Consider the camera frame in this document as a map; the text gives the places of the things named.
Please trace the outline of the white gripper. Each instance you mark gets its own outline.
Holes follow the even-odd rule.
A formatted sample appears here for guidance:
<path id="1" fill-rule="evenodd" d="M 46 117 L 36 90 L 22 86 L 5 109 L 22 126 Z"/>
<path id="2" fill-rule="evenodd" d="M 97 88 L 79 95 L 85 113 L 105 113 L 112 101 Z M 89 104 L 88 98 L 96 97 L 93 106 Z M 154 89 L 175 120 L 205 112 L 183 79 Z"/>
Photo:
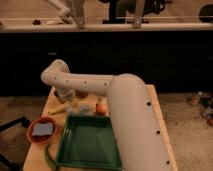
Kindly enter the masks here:
<path id="1" fill-rule="evenodd" d="M 59 101 L 62 103 L 62 107 L 64 109 L 67 108 L 77 109 L 79 107 L 79 103 L 75 96 L 74 89 L 69 90 L 66 94 L 60 94 Z"/>

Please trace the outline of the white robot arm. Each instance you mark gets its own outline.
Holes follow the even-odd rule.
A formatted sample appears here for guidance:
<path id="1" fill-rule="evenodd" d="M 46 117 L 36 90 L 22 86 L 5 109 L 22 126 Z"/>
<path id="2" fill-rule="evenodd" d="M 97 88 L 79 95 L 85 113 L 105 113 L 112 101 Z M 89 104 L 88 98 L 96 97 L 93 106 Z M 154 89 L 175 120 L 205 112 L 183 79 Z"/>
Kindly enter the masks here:
<path id="1" fill-rule="evenodd" d="M 172 171 L 168 151 L 146 84 L 133 74 L 73 74 L 54 60 L 43 83 L 67 99 L 71 90 L 104 96 L 124 171 Z"/>

